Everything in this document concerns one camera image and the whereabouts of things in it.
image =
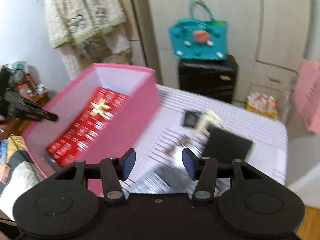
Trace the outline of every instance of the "screw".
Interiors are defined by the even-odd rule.
[[[206,199],[206,198],[209,198],[210,196],[211,194],[205,190],[200,190],[195,193],[195,197],[199,199]]]
[[[113,190],[113,191],[110,191],[107,193],[107,197],[109,199],[119,199],[122,197],[122,195],[123,195],[122,192],[117,191],[117,190]]]

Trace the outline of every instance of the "teal bag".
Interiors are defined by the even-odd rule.
[[[209,14],[209,21],[194,18],[193,11],[199,3]],[[189,17],[179,19],[168,28],[173,54],[181,59],[224,60],[227,57],[227,26],[225,21],[216,21],[205,3],[190,0]]]

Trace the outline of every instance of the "black square object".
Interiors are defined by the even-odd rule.
[[[180,89],[231,103],[237,71],[238,64],[231,55],[221,61],[181,59]]]
[[[215,158],[219,163],[231,163],[235,159],[244,160],[251,146],[252,141],[214,127],[202,156]]]
[[[189,128],[196,127],[196,124],[199,118],[201,117],[201,115],[202,115],[201,112],[186,111],[182,126],[189,127]]]

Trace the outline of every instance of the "wooden floor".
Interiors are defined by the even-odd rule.
[[[306,207],[297,236],[302,240],[320,240],[320,209]]]

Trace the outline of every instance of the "orange decoration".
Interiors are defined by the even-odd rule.
[[[193,38],[196,42],[206,43],[208,40],[210,40],[210,34],[206,31],[194,31]]]

